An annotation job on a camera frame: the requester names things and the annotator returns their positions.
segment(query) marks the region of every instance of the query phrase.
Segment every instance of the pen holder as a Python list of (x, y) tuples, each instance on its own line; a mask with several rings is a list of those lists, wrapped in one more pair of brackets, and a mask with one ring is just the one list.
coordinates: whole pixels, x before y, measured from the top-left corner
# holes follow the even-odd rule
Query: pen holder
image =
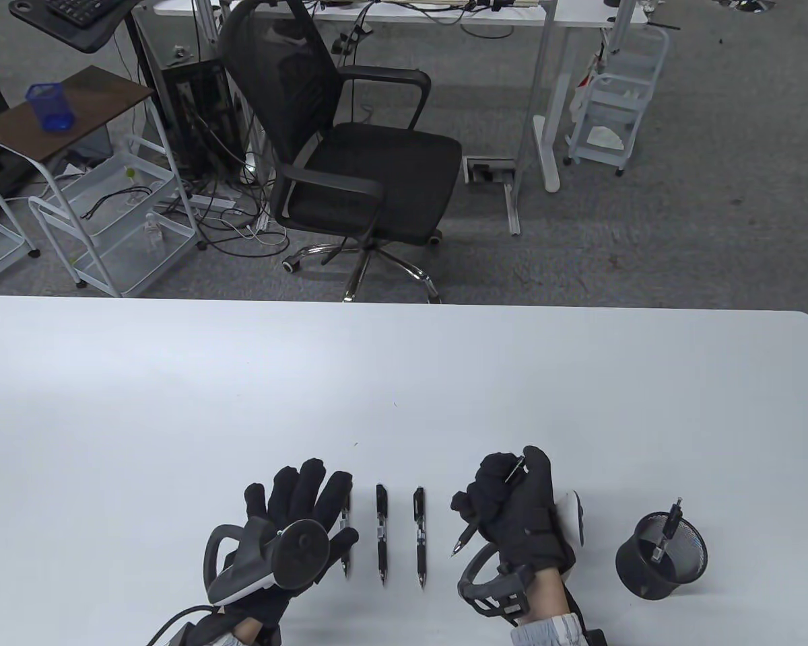
[(680, 585), (699, 579), (706, 570), (708, 554), (703, 537), (684, 519), (668, 541), (660, 562), (653, 562), (652, 552), (659, 545), (667, 519), (666, 511), (643, 517), (632, 537), (617, 550), (619, 579), (641, 599), (665, 599)]
[(61, 83), (31, 85), (26, 99), (36, 114), (38, 125), (47, 133), (62, 133), (75, 125), (75, 113), (69, 107)]

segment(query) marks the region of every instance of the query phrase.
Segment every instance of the black glove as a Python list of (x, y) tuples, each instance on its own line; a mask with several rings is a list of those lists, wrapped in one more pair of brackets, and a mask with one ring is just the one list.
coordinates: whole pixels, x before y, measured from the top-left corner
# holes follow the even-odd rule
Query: black glove
[(478, 520), (479, 532), (500, 550), (500, 562), (561, 573), (574, 565), (574, 552), (563, 538), (554, 504), (551, 460), (535, 446), (524, 449), (527, 473), (518, 471), (510, 482), (518, 458), (493, 453), (481, 461), (475, 482), (452, 498), (451, 508), (467, 523)]
[[(298, 472), (293, 467), (285, 467), (273, 480), (269, 508), (263, 485), (255, 483), (245, 489), (245, 511), (249, 517), (257, 516), (271, 521), (277, 530), (283, 530), (296, 520), (314, 519), (329, 532), (345, 505), (353, 486), (353, 476), (345, 471), (336, 471), (329, 477), (329, 482), (318, 497), (318, 490), (326, 475), (323, 462), (317, 458), (305, 461)], [(314, 583), (319, 583), (330, 566), (346, 554), (358, 539), (359, 533), (352, 527), (346, 527), (333, 536), (329, 541), (327, 564), (314, 579)], [(234, 562), (234, 554), (235, 552), (231, 552), (225, 558), (225, 567)], [(225, 606), (224, 614), (201, 619), (195, 630), (189, 634), (188, 646), (204, 646), (234, 630), (245, 618), (253, 618), (263, 624), (263, 637), (267, 631), (277, 628), (290, 600), (304, 593), (311, 585), (299, 590), (283, 590), (278, 585), (273, 585), (254, 591)]]

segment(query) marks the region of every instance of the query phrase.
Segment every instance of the office chair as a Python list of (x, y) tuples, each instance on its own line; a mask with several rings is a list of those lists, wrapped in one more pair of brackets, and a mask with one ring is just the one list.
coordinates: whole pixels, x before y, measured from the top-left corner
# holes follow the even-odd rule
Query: office chair
[[(358, 253), (342, 299), (352, 301), (370, 259), (380, 256), (422, 282), (429, 302), (440, 302), (425, 271), (386, 250), (392, 242), (425, 246), (442, 239), (436, 227), (459, 175), (459, 142), (414, 130), (428, 101), (428, 75), (336, 68), (302, 0), (242, 0), (223, 25), (220, 56), (271, 142), (275, 221), (342, 239), (300, 249), (285, 258), (285, 271), (298, 271), (308, 256), (324, 256), (326, 264), (339, 253)], [(407, 129), (333, 124), (343, 84), (353, 79), (419, 87), (422, 98)], [(316, 148), (297, 166), (313, 139)]]

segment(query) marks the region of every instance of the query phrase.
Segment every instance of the sleeve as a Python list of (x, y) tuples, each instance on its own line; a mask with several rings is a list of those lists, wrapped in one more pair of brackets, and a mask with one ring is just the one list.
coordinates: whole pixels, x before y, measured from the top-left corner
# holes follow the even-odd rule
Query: sleeve
[(552, 616), (512, 630), (512, 646), (586, 646), (577, 615)]
[(240, 642), (231, 633), (225, 633), (214, 642), (210, 642), (209, 646), (246, 646), (246, 644)]

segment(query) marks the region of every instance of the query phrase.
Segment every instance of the chrome chair base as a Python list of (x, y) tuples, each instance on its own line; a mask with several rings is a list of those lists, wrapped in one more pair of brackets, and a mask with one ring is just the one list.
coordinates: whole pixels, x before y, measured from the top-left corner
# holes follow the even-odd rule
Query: chrome chair base
[(292, 274), (299, 271), (300, 261), (303, 258), (308, 258), (309, 256), (324, 256), (321, 264), (326, 264), (339, 253), (358, 253), (359, 258), (357, 259), (356, 267), (353, 268), (352, 273), (349, 275), (345, 286), (345, 293), (343, 293), (343, 297), (341, 298), (343, 302), (349, 303), (354, 301), (356, 298), (359, 287), (362, 285), (365, 274), (368, 271), (368, 265), (371, 262), (371, 258), (374, 255), (377, 255), (383, 260), (389, 262), (389, 264), (392, 266), (404, 271), (407, 276), (410, 276), (413, 278), (413, 280), (422, 283), (425, 290), (428, 292), (429, 303), (435, 305), (441, 304), (442, 301), (440, 299), (439, 292), (437, 292), (437, 288), (434, 286), (434, 282), (432, 282), (431, 277), (428, 276), (425, 271), (420, 270), (419, 267), (416, 267), (415, 264), (411, 264), (406, 260), (393, 256), (391, 253), (383, 249), (383, 246), (385, 245), (378, 244), (376, 246), (361, 248), (357, 245), (345, 245), (342, 248), (342, 246), (335, 244), (309, 245), (302, 247), (302, 249), (299, 249), (299, 251), (293, 255), (284, 258), (284, 261), (281, 262), (281, 266), (284, 268), (284, 271)]

